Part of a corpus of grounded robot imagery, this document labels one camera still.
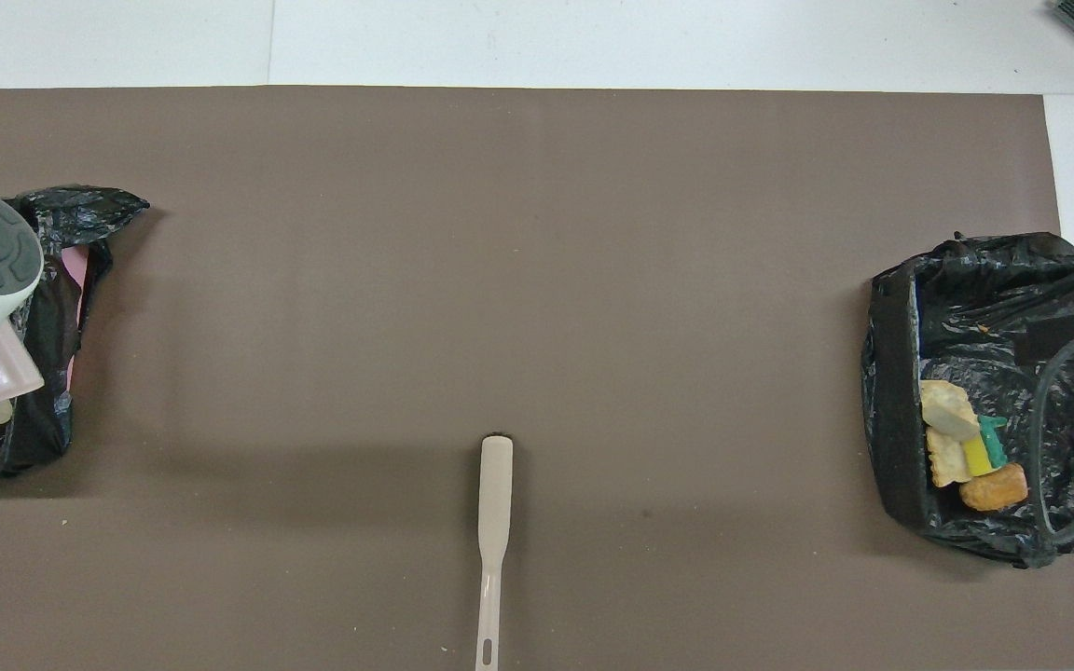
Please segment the crumpled black trash bag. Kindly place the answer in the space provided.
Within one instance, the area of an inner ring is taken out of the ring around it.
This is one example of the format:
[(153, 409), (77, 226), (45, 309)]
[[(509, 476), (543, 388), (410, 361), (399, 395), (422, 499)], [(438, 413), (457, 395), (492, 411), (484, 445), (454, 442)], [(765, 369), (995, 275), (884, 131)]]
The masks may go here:
[[(11, 313), (14, 330), (33, 358), (44, 385), (14, 400), (0, 426), (0, 479), (62, 458), (72, 442), (71, 373), (95, 289), (114, 264), (108, 239), (148, 204), (120, 188), (64, 185), (0, 196), (25, 218), (41, 243), (44, 264), (33, 294)], [(84, 319), (76, 321), (78, 289), (68, 275), (63, 248), (85, 246), (89, 275)]]

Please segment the brown toy bread roll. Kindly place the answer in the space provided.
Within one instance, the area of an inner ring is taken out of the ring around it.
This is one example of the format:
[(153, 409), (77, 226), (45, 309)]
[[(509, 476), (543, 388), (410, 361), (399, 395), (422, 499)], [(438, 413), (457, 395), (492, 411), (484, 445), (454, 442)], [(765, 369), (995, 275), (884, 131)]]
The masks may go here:
[(959, 485), (960, 500), (977, 513), (996, 513), (1027, 500), (1030, 488), (1018, 463), (1007, 463), (988, 475), (972, 477)]

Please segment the beige hand brush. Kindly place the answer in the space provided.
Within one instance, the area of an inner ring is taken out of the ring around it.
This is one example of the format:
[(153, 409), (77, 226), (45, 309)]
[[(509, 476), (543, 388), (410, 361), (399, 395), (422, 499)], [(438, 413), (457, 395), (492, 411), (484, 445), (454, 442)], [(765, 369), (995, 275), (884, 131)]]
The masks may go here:
[(510, 541), (512, 493), (513, 441), (504, 434), (490, 434), (481, 443), (478, 480), (481, 579), (475, 671), (499, 670), (503, 561)]

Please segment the pink plastic bin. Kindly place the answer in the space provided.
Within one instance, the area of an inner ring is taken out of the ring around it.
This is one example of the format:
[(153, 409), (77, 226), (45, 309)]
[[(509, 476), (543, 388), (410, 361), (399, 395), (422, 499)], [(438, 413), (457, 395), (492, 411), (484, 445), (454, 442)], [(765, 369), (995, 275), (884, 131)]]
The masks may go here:
[(78, 289), (78, 300), (76, 303), (76, 321), (82, 323), (84, 319), (89, 289), (87, 289), (87, 276), (89, 275), (89, 251), (85, 246), (73, 246), (63, 248), (61, 254), (66, 271)]

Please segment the beige plastic dustpan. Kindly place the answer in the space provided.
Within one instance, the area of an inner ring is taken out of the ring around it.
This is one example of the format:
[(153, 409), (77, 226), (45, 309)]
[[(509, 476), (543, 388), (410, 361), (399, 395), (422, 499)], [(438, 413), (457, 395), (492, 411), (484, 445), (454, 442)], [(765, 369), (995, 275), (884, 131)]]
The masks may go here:
[(0, 403), (18, 398), (44, 385), (44, 378), (27, 352), (11, 319), (0, 323)]

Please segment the brown table mat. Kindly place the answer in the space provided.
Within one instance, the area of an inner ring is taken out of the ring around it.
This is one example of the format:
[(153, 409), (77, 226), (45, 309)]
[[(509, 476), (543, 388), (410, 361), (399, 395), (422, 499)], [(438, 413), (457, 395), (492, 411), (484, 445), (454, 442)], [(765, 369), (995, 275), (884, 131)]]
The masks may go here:
[(0, 671), (1074, 667), (1074, 555), (884, 514), (869, 279), (1058, 227), (1040, 98), (0, 90), (0, 194), (153, 209), (0, 483)]

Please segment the yellow sponge piece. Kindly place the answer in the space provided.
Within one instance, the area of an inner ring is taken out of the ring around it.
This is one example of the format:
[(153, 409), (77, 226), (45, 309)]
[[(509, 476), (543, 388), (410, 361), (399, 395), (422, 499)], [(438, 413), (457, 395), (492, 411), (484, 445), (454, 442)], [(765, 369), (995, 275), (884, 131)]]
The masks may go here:
[(977, 424), (979, 424), (979, 434), (960, 444), (968, 473), (971, 477), (992, 475), (1008, 463), (1008, 456), (1000, 438), (1000, 431), (1006, 428), (1008, 419), (996, 415), (977, 415)]

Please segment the open bin with black liner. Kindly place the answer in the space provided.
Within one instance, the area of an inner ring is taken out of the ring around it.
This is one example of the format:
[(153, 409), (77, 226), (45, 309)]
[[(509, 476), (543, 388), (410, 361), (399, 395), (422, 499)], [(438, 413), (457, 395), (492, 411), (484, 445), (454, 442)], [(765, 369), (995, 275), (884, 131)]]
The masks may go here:
[[(1040, 232), (957, 238), (871, 281), (862, 415), (884, 510), (930, 542), (1015, 568), (1074, 553), (1074, 246)], [(930, 475), (920, 385), (943, 379), (973, 411), (1005, 420), (998, 441), (1026, 472), (1022, 501), (981, 513)]]

